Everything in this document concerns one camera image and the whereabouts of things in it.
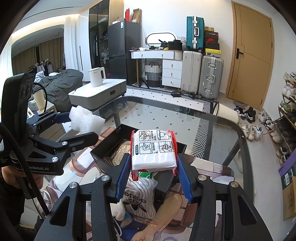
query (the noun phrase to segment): black box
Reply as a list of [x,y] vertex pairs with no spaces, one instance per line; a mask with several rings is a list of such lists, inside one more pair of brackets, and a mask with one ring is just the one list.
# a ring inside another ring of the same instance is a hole
[[213,38],[213,39],[219,39],[219,33],[212,32],[212,31],[205,31],[205,37]]
[[220,44],[205,42],[205,48],[206,49],[217,49],[217,50],[220,50]]
[[218,39],[205,37],[206,43],[218,43]]
[[[100,162],[104,161],[104,157],[111,157],[121,143],[131,139],[132,131],[137,130],[136,128],[121,124],[102,140],[102,142],[91,151],[91,155],[94,157],[98,167],[100,167]],[[186,147],[187,145],[177,142],[178,153],[184,154]],[[163,204],[166,194],[169,192],[176,177],[173,175],[172,170],[166,170],[158,172],[154,179],[158,181],[155,187],[154,201]]]

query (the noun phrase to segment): person's hand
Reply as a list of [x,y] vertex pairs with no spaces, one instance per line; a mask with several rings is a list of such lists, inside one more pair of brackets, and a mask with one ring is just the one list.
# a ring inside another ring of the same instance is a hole
[[[25,173],[20,172],[18,169],[15,168],[15,166],[10,165],[7,167],[2,167],[2,176],[4,178],[4,181],[11,185],[14,186],[15,188],[20,189],[20,185],[17,182],[17,177],[25,177]],[[41,189],[43,187],[43,177],[44,175],[40,174],[33,174],[34,180],[37,184],[37,187]]]

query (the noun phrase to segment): wooden door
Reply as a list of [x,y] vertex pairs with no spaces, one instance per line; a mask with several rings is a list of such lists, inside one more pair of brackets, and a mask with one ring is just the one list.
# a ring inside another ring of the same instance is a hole
[[271,19],[234,3],[236,48],[228,98],[260,109],[273,63]]

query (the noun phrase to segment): white cup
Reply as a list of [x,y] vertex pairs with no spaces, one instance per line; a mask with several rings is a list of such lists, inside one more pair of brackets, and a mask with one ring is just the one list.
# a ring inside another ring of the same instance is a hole
[[33,94],[33,97],[36,101],[37,107],[39,110],[43,110],[45,107],[45,98],[43,95],[43,90],[39,90],[35,94]]
[[91,86],[98,87],[103,84],[103,80],[106,79],[105,75],[105,68],[95,68],[95,69],[90,69],[89,70],[89,77],[91,79]]

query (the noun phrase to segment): white drawer cabinet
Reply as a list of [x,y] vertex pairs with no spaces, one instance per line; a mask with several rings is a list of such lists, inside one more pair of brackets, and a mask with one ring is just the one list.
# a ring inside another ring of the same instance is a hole
[[182,61],[163,60],[163,85],[181,88]]
[[164,69],[175,69],[182,70],[183,61],[174,61],[174,60],[163,60],[163,68]]

